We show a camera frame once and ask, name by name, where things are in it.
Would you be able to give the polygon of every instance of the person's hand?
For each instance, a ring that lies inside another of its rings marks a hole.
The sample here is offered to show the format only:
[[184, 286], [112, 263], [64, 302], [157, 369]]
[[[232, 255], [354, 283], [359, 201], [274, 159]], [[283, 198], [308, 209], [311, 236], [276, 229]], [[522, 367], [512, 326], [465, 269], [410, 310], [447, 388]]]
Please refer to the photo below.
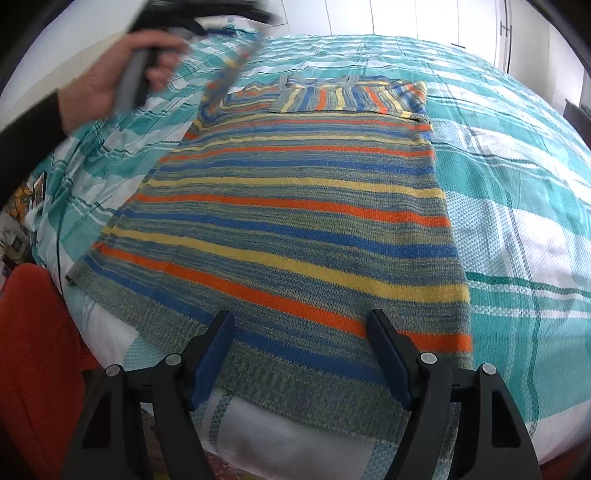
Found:
[[178, 66], [181, 53], [187, 51], [187, 42], [162, 30], [142, 30], [126, 35], [102, 54], [96, 63], [68, 86], [59, 90], [61, 125], [66, 134], [101, 118], [108, 118], [113, 110], [115, 89], [134, 50], [139, 48], [166, 48], [158, 64], [146, 70], [146, 78], [154, 91], [162, 90]]

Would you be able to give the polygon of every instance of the black sleeve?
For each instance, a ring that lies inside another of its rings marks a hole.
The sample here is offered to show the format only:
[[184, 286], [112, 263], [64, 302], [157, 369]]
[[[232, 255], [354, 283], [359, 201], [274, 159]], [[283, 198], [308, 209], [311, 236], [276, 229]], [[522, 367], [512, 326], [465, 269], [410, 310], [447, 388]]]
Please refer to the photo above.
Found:
[[57, 92], [0, 132], [0, 209], [33, 169], [65, 139]]

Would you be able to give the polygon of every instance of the metal screw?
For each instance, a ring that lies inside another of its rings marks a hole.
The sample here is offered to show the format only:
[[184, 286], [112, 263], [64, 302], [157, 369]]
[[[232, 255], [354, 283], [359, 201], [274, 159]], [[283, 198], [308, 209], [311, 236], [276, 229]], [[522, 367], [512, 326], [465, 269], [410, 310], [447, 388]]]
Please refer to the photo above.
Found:
[[487, 375], [494, 375], [496, 374], [496, 367], [493, 364], [483, 364], [482, 371]]
[[182, 360], [182, 357], [178, 353], [171, 353], [168, 357], [166, 357], [166, 364], [170, 365], [171, 367], [178, 365]]
[[121, 372], [121, 367], [119, 365], [109, 365], [105, 370], [107, 377], [116, 377]]
[[437, 362], [437, 357], [431, 352], [421, 353], [421, 362], [427, 365], [432, 365]]

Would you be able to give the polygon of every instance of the knitted sweater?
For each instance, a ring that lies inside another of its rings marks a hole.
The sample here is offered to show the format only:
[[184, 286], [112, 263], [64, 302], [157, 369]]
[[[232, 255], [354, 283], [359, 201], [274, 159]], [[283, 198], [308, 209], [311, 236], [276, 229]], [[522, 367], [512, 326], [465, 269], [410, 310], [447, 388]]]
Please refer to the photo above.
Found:
[[396, 441], [404, 412], [365, 338], [382, 308], [470, 367], [465, 274], [424, 105], [384, 77], [253, 83], [202, 109], [70, 279], [167, 351], [220, 309], [217, 381], [316, 426]]

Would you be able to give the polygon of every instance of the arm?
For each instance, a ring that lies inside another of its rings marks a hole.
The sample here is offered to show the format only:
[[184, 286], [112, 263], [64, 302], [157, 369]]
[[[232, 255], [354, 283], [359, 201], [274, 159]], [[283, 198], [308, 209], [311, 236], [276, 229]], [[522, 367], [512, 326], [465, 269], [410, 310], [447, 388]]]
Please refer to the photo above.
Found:
[[160, 30], [126, 35], [67, 87], [52, 93], [0, 132], [0, 209], [35, 167], [75, 129], [108, 118], [125, 65], [138, 48], [166, 48], [158, 64], [146, 71], [155, 91], [162, 90], [187, 43]]

